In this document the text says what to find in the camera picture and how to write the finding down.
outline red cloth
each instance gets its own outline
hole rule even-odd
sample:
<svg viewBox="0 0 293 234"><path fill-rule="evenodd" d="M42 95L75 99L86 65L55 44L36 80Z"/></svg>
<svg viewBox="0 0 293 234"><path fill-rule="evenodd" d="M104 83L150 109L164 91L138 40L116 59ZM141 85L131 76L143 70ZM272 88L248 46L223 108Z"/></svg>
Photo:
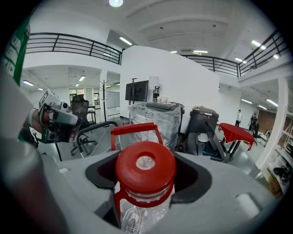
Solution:
<svg viewBox="0 0 293 234"><path fill-rule="evenodd" d="M225 143L233 141L245 141L250 145L249 150L251 150L254 137L247 131L228 123L220 123L219 128L224 132L224 137L226 139Z"/></svg>

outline ceiling light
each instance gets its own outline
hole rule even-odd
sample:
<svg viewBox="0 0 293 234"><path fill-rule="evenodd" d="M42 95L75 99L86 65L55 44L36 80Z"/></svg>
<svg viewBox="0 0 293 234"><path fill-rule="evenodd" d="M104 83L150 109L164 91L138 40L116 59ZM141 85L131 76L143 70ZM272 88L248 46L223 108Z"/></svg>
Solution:
<svg viewBox="0 0 293 234"><path fill-rule="evenodd" d="M111 55L110 55L110 54L108 54L108 53L104 53L104 55L106 55L106 56L108 56L108 57L111 57Z"/></svg>
<svg viewBox="0 0 293 234"><path fill-rule="evenodd" d="M84 78L85 78L85 76L82 75L78 81L82 81Z"/></svg>
<svg viewBox="0 0 293 234"><path fill-rule="evenodd" d="M264 106L258 105L260 108L267 110Z"/></svg>
<svg viewBox="0 0 293 234"><path fill-rule="evenodd" d="M27 80L24 80L23 83L25 83L25 84L27 84L27 85L30 85L30 86L33 86L33 85L34 85L33 83L31 83L31 82L29 82L29 81L27 81Z"/></svg>
<svg viewBox="0 0 293 234"><path fill-rule="evenodd" d="M256 41L252 41L251 43L254 44L254 45L256 45L257 47L260 46L260 43L258 43L258 42L256 42ZM265 49L266 49L265 46L261 46L260 48L261 48L262 50L265 50Z"/></svg>
<svg viewBox="0 0 293 234"><path fill-rule="evenodd" d="M245 101L245 102L247 102L247 103L249 103L249 104L252 104L252 102L250 102L250 101L248 101L248 100L245 100L245 99L241 99L241 101Z"/></svg>
<svg viewBox="0 0 293 234"><path fill-rule="evenodd" d="M194 53L196 55L202 55L201 53L198 53L198 52L192 52L192 53Z"/></svg>
<svg viewBox="0 0 293 234"><path fill-rule="evenodd" d="M241 60L241 59L239 59L239 58L236 58L235 60L236 60L236 61L239 61L239 62L242 62L242 63L244 63L244 64L246 64L246 63L247 63L246 61L244 61L244 60Z"/></svg>
<svg viewBox="0 0 293 234"><path fill-rule="evenodd" d="M271 99L266 99L266 101L268 101L269 103L273 104L274 106L278 107L278 104L273 102Z"/></svg>
<svg viewBox="0 0 293 234"><path fill-rule="evenodd" d="M121 41L125 42L126 44L129 44L130 46L132 46L132 44L129 41L127 41L126 39L124 39L123 37L120 37L119 39Z"/></svg>
<svg viewBox="0 0 293 234"><path fill-rule="evenodd" d="M123 4L123 0L109 0L109 4L112 7L120 7Z"/></svg>
<svg viewBox="0 0 293 234"><path fill-rule="evenodd" d="M194 53L209 53L208 51L204 51L204 50L194 50Z"/></svg>
<svg viewBox="0 0 293 234"><path fill-rule="evenodd" d="M116 50L113 50L113 49L111 49L111 48L109 48L109 47L107 47L107 49L109 49L109 50L112 50L112 51L114 51L114 52L116 52L116 53L117 53L117 51L116 51Z"/></svg>

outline monitor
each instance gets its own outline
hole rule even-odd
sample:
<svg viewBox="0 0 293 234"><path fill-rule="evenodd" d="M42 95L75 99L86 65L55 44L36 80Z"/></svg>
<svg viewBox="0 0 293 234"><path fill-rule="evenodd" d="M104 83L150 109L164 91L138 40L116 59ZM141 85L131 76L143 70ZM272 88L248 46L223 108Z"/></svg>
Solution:
<svg viewBox="0 0 293 234"><path fill-rule="evenodd" d="M134 83L134 101L147 101L148 80ZM132 83L126 85L125 100L132 101Z"/></svg>

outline red bottle cap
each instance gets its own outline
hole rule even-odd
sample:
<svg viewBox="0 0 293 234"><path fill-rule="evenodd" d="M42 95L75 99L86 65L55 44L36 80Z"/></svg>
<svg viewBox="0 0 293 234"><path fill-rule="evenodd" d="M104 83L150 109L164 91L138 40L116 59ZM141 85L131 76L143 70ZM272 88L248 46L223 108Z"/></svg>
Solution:
<svg viewBox="0 0 293 234"><path fill-rule="evenodd" d="M132 144L120 153L116 162L118 181L134 193L160 192L173 182L175 173L174 156L156 142Z"/></svg>

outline window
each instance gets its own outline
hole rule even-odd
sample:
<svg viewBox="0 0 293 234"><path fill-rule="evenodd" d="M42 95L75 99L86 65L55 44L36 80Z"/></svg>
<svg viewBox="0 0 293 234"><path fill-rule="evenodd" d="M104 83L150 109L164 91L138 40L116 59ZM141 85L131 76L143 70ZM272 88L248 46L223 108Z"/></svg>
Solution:
<svg viewBox="0 0 293 234"><path fill-rule="evenodd" d="M95 106L100 105L100 93L99 91L94 91L93 92L93 99L95 102Z"/></svg>
<svg viewBox="0 0 293 234"><path fill-rule="evenodd" d="M70 105L72 103L72 99L76 95L84 94L84 90L69 90L69 99L70 99Z"/></svg>

